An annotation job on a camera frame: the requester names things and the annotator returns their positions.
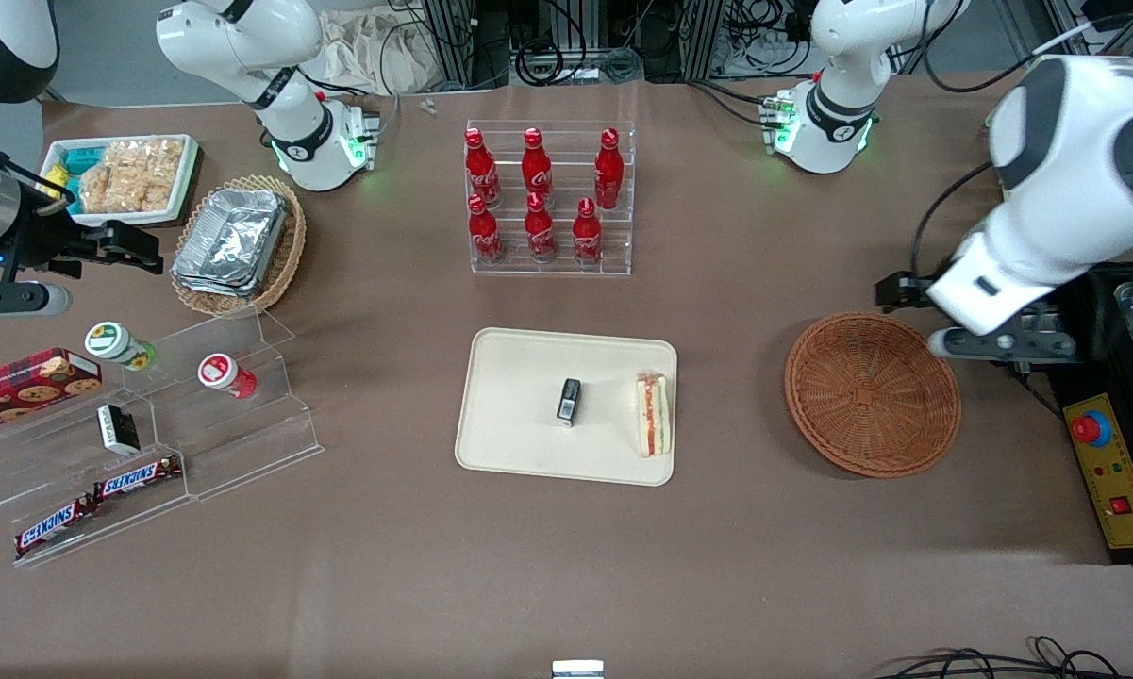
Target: snack box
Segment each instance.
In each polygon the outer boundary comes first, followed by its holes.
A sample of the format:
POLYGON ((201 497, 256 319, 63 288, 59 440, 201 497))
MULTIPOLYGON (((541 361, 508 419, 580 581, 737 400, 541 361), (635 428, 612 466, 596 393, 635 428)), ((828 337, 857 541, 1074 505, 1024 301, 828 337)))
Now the snack box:
POLYGON ((100 387, 100 365, 67 349, 11 362, 0 366, 0 424, 100 387))
POLYGON ((50 168, 59 163, 65 152, 71 148, 88 148, 94 146, 104 148, 104 146, 109 146, 113 142, 147 142, 150 138, 157 137, 173 138, 173 141, 185 143, 185 150, 181 151, 181 163, 179 163, 179 168, 177 169, 177 180, 172 181, 172 194, 168 197, 168 210, 150 212, 79 212, 79 214, 70 215, 70 219, 75 223, 84 224, 84 227, 100 227, 100 224, 105 223, 110 219, 131 224, 172 221, 178 219, 181 215, 181 211, 185 210, 185 201, 189 193, 189 186, 193 184, 193 171, 196 168, 196 158, 198 158, 196 138, 191 138, 188 134, 144 134, 140 137, 60 138, 58 142, 50 143, 50 147, 45 151, 45 160, 42 163, 39 176, 45 177, 45 172, 49 172, 50 168))

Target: yellow control panel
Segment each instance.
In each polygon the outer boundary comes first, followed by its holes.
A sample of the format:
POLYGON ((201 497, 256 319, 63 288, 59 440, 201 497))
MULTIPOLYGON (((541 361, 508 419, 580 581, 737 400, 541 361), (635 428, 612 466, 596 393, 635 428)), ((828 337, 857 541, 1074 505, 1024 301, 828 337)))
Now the yellow control panel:
POLYGON ((1065 409, 1065 422, 1107 546, 1133 549, 1133 469, 1107 394, 1065 409))

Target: brown table surface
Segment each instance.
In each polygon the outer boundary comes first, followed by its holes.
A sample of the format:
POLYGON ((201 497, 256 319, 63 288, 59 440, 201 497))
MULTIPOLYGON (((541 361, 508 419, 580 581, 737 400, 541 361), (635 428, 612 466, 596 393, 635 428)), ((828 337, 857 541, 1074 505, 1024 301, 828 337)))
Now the brown table surface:
MULTIPOLYGON (((983 159, 1000 95, 894 78, 871 145, 832 177, 768 158, 751 126, 683 86, 441 95, 436 117, 408 99, 376 171, 299 193, 310 236, 273 312, 298 333, 290 379, 327 450, 41 568, 10 566, 0 521, 0 676, 535 677, 599 657, 614 678, 867 678, 940 646, 1028 657, 1040 633, 1133 673, 1133 568, 1105 566, 1065 430, 1000 370, 955 365, 955 447, 897 481, 834 468, 783 399, 793 340, 872 308, 925 207, 983 159), (636 120, 631 279, 472 277, 468 119, 636 120), (673 479, 458 467, 486 326, 673 343, 673 479)), ((280 173, 242 104, 44 113, 48 138, 195 135, 199 194, 280 173)), ((987 177, 956 194, 926 261, 996 201, 987 177)), ((161 237, 170 249, 177 229, 161 237)), ((0 321, 0 362, 79 347, 105 317, 147 339, 202 319, 168 277, 130 268, 87 266, 70 289, 62 317, 0 321)))

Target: acrylic display stand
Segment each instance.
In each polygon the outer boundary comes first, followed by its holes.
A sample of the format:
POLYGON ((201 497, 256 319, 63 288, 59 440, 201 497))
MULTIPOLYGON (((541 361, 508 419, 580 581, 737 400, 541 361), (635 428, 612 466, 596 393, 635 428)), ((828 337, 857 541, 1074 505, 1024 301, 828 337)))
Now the acrylic display stand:
POLYGON ((250 306, 156 340, 155 365, 142 373, 102 362, 103 390, 0 426, 0 519, 11 528, 2 546, 9 558, 15 555, 14 536, 91 493, 95 482, 157 458, 179 456, 184 476, 105 500, 94 515, 15 563, 43 563, 321 452, 310 411, 290 390, 278 351, 291 337, 275 317, 250 306), (196 366, 215 351, 230 354, 256 374, 250 399, 235 400, 201 385, 196 366), (102 447, 96 408, 104 404, 134 416, 139 455, 122 457, 102 447))
MULTIPOLYGON (((470 268, 475 274, 552 274, 552 275, 629 275, 634 261, 634 167, 638 135, 631 121, 608 120, 470 120, 468 127, 482 130, 487 148, 499 167, 500 202, 492 207, 499 223, 506 256, 497 265, 478 260, 470 248, 470 268), (554 198, 550 215, 554 219, 557 258, 539 265, 528 253, 523 215, 527 214, 527 190, 520 160, 523 158, 523 130, 540 129, 544 148, 553 162, 554 198), (574 260, 574 237, 571 232, 578 215, 579 198, 595 198, 595 156, 600 151, 600 133, 614 127, 621 133, 621 155, 625 172, 621 198, 612 211, 596 211, 600 217, 602 257, 598 266, 580 265, 574 260)), ((466 197, 472 194, 470 176, 465 173, 466 197)), ((462 231, 470 212, 462 210, 462 231)))

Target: foil-covered container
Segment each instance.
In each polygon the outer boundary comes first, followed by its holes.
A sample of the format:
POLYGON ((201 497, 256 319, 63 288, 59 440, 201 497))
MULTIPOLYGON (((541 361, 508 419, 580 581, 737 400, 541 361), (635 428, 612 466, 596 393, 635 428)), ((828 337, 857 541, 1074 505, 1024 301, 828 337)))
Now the foil-covered container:
POLYGON ((273 190, 223 188, 201 207, 172 275, 188 289, 250 297, 259 292, 284 223, 273 190))

